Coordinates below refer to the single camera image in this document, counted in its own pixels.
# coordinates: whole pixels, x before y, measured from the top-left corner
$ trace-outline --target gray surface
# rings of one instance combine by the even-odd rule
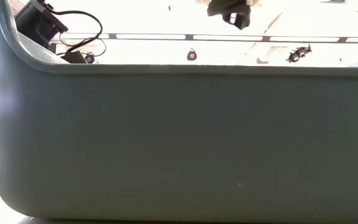
[[[358,223],[358,68],[51,65],[6,1],[0,25],[0,194],[17,211]]]
[[[21,33],[18,33],[18,35],[23,47],[28,51],[29,54],[31,54],[31,56],[37,60],[47,63],[68,63],[64,59],[45,49],[25,35]]]

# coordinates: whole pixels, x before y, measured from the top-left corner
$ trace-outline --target ceiling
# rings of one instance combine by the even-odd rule
[[[208,17],[206,6],[196,4],[196,0],[46,2],[56,11],[75,9],[95,15],[102,22],[105,34],[265,34],[296,36],[295,39],[358,37],[358,0],[347,0],[345,3],[331,3],[329,0],[264,0],[262,7],[252,8],[251,25],[244,30],[227,25],[219,16]],[[59,19],[69,27],[69,33],[99,31],[98,24],[86,16],[66,15],[59,16]],[[288,64],[285,61],[288,54],[305,44],[187,40],[105,40],[105,43],[108,50],[98,59],[101,63],[346,67],[358,62],[358,44],[312,44],[313,56],[307,56],[308,59],[300,63]],[[188,62],[186,59],[190,49],[196,49],[199,55],[195,62]],[[103,50],[103,45],[94,42],[82,50],[97,54]],[[267,60],[268,63],[259,64],[258,58]]]

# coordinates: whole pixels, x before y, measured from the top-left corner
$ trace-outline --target curved plastic edge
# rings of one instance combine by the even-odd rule
[[[9,208],[11,208],[15,212],[18,212],[24,216],[28,216],[28,217],[35,216],[32,212],[28,213],[28,210],[23,209],[21,203],[14,203],[16,200],[13,199],[9,194],[6,194],[6,192],[9,192],[9,191],[2,189],[1,186],[2,186],[2,184],[0,184],[0,198]]]
[[[0,0],[0,27],[13,52],[28,66],[49,74],[115,75],[307,75],[323,77],[358,77],[358,68],[253,67],[218,65],[63,65],[37,60],[21,44],[16,23],[7,0]]]

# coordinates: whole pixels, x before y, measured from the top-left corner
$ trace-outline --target plastic tray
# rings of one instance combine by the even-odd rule
[[[35,217],[358,223],[358,68],[45,63],[1,0],[0,194]]]

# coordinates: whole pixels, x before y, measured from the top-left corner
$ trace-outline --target black cable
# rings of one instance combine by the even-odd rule
[[[55,14],[55,15],[58,15],[58,16],[62,16],[62,15],[67,15],[67,14],[80,14],[80,15],[85,15],[85,16],[89,16],[90,18],[94,19],[100,26],[100,31],[94,36],[94,37],[90,37],[90,38],[87,38],[83,41],[81,41],[80,43],[78,44],[75,44],[74,46],[71,46],[65,54],[69,54],[70,52],[72,52],[73,50],[77,49],[77,48],[80,48],[96,39],[99,39],[99,36],[102,34],[103,32],[103,25],[102,23],[100,22],[100,20],[98,18],[96,18],[94,15],[90,14],[90,13],[87,13],[87,12],[83,12],[83,11],[77,11],[77,10],[69,10],[69,11],[62,11],[62,12],[56,12],[54,11],[53,9],[47,7],[48,11],[52,14]]]
[[[77,44],[64,43],[64,42],[61,40],[60,35],[59,35],[59,40],[60,40],[60,42],[61,42],[63,45],[65,45],[65,46],[67,46],[67,47],[73,47],[73,46],[77,45]],[[98,39],[98,40],[100,40],[100,41],[103,43],[104,49],[103,49],[103,51],[102,51],[100,54],[98,54],[98,55],[93,55],[94,57],[102,56],[102,55],[103,55],[104,53],[106,53],[106,51],[107,51],[107,45],[106,45],[106,43],[104,42],[104,40],[102,40],[102,39]],[[56,55],[59,56],[59,55],[63,55],[63,54],[66,54],[66,53],[58,53],[58,54],[56,54]]]

